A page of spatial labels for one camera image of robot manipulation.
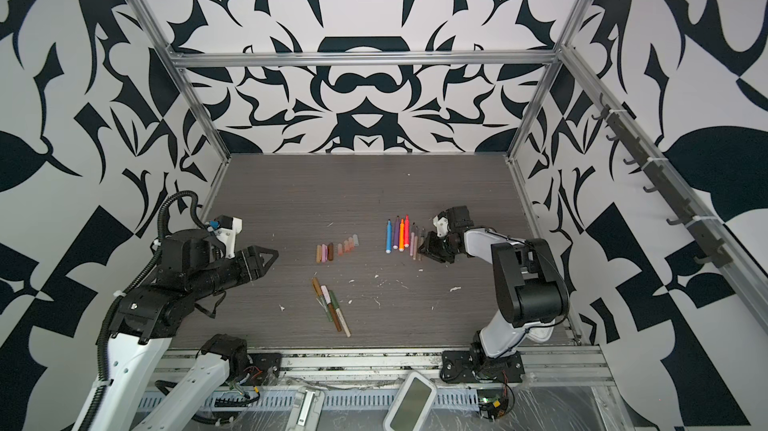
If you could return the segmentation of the tan cap beige pen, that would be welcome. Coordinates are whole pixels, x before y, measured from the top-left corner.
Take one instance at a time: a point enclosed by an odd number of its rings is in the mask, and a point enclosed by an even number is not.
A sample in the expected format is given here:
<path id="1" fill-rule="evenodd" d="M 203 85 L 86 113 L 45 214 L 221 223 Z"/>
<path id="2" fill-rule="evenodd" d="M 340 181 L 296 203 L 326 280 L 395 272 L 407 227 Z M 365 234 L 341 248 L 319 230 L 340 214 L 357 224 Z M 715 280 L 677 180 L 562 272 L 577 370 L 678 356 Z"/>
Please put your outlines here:
<path id="1" fill-rule="evenodd" d="M 416 246 L 415 258 L 417 261 L 422 261 L 422 247 L 424 244 L 425 232 L 423 229 L 419 230 L 418 242 Z"/>

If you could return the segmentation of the orange marker pen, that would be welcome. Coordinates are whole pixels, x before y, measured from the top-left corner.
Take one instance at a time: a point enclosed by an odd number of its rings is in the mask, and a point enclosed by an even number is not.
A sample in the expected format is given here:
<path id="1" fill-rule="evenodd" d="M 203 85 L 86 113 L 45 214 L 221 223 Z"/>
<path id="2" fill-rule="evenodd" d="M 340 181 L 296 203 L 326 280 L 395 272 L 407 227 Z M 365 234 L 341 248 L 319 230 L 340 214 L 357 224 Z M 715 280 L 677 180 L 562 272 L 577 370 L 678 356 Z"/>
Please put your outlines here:
<path id="1" fill-rule="evenodd" d="M 405 238 L 405 219 L 401 218 L 398 224 L 398 251 L 403 252 L 405 250 L 406 238 Z"/>

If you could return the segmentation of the purple marker pen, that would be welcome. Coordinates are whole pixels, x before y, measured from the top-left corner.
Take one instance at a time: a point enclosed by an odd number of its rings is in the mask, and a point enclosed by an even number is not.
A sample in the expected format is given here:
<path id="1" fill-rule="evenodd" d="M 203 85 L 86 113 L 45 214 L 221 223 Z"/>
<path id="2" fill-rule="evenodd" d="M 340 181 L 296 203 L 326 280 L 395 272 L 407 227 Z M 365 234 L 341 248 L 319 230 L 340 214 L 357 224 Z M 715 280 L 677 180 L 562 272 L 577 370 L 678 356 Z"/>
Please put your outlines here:
<path id="1" fill-rule="evenodd" d="M 401 219 L 400 219 L 399 216 L 397 216 L 392 221 L 392 234 L 391 234 L 392 243 L 391 243 L 391 247 L 392 247 L 393 250 L 399 250 L 400 249 L 400 224 L 401 224 Z"/>

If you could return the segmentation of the blue marker pen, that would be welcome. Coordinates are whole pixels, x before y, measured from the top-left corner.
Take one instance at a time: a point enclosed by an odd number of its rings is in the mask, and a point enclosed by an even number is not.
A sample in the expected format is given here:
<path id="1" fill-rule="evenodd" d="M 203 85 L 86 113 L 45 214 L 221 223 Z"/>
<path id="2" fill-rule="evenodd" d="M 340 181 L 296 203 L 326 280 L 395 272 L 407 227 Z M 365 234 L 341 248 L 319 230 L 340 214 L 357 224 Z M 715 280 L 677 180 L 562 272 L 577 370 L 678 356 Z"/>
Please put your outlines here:
<path id="1" fill-rule="evenodd" d="M 389 254 L 393 250 L 393 225 L 391 219 L 387 220 L 386 232 L 385 253 Z"/>

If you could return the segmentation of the pink-red marker pen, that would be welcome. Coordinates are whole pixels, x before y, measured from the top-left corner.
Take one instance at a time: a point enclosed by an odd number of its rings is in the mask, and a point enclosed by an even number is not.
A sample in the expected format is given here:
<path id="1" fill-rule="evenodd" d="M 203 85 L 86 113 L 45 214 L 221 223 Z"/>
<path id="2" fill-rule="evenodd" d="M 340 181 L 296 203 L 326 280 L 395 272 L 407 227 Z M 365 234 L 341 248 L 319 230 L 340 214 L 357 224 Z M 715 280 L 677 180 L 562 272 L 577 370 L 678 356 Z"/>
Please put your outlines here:
<path id="1" fill-rule="evenodd" d="M 406 249 L 406 248 L 409 248 L 408 241 L 410 236 L 410 217 L 406 215 L 404 219 L 405 219 L 405 238 L 406 238 L 405 249 Z"/>

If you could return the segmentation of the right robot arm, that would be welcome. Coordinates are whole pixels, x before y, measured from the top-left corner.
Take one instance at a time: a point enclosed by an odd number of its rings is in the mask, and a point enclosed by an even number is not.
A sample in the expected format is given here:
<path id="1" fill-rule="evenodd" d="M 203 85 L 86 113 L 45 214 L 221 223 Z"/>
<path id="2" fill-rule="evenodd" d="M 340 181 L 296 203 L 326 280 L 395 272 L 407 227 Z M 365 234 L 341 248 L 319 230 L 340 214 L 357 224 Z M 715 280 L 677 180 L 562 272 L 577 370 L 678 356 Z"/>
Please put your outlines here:
<path id="1" fill-rule="evenodd" d="M 492 266 L 497 311 L 476 338 L 480 355 L 506 358 L 525 341 L 548 342 L 569 315 L 569 297 L 547 241 L 518 239 L 476 225 L 467 207 L 449 208 L 433 218 L 419 251 L 443 264 L 456 257 L 478 258 Z"/>

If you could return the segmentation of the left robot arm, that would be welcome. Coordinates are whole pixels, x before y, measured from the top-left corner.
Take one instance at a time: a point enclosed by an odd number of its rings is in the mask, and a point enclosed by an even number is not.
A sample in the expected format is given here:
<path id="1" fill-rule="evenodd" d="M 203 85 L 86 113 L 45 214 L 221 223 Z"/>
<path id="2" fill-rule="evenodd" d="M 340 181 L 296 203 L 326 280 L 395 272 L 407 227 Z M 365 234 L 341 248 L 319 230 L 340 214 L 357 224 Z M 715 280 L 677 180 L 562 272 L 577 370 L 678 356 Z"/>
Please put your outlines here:
<path id="1" fill-rule="evenodd" d="M 161 232 L 150 262 L 115 294 L 97 337 L 97 377 L 74 427 L 129 430 L 150 378 L 183 321 L 201 302 L 223 302 L 228 290 L 264 277 L 278 251 L 253 245 L 236 249 L 237 229 L 221 224 Z M 180 430 L 225 383 L 247 375 L 251 360 L 242 338 L 216 334 L 197 352 L 187 374 L 139 424 L 139 430 Z"/>

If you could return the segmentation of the white plastic clip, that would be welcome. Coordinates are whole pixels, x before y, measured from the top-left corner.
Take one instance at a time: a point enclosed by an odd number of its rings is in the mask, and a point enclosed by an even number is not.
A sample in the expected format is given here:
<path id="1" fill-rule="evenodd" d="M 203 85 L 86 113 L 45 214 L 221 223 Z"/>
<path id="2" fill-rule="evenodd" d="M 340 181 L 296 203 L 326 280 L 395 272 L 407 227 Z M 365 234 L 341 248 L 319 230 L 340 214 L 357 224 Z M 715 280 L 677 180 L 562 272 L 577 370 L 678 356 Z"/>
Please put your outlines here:
<path id="1" fill-rule="evenodd" d="M 324 406 L 326 392 L 300 388 L 294 395 L 286 431 L 316 431 Z"/>

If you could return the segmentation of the small circuit board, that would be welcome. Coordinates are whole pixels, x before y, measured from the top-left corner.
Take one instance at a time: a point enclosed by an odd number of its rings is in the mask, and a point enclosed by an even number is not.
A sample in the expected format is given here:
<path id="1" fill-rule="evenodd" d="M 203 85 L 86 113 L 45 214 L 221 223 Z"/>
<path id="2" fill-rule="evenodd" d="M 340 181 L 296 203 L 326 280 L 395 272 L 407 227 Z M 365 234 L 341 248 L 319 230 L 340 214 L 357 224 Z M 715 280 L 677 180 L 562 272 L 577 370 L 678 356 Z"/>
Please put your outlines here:
<path id="1" fill-rule="evenodd" d="M 514 392 L 509 387 L 478 392 L 478 415 L 482 419 L 496 421 L 507 415 L 514 404 Z"/>

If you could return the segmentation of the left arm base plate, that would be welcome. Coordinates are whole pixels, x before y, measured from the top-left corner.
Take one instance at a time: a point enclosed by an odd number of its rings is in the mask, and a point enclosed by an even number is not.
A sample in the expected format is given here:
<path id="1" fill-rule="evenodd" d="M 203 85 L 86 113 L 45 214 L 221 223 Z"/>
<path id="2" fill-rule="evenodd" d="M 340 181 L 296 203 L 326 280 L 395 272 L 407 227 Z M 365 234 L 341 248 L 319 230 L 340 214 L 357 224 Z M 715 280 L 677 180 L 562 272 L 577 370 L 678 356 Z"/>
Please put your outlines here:
<path id="1" fill-rule="evenodd" d="M 277 380 L 281 373 L 282 357 L 278 352 L 249 353 L 242 385 L 260 387 Z"/>

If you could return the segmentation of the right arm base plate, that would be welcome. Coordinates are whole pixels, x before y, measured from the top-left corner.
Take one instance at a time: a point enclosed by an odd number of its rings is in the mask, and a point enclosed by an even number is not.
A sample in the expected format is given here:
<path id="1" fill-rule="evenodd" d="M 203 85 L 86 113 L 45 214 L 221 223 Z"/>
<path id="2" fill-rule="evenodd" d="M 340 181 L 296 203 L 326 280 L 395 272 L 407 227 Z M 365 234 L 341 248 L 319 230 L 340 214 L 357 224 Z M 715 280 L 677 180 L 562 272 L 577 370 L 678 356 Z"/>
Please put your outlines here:
<path id="1" fill-rule="evenodd" d="M 519 353 L 490 359 L 471 351 L 443 351 L 440 379 L 448 384 L 521 383 L 525 368 Z"/>

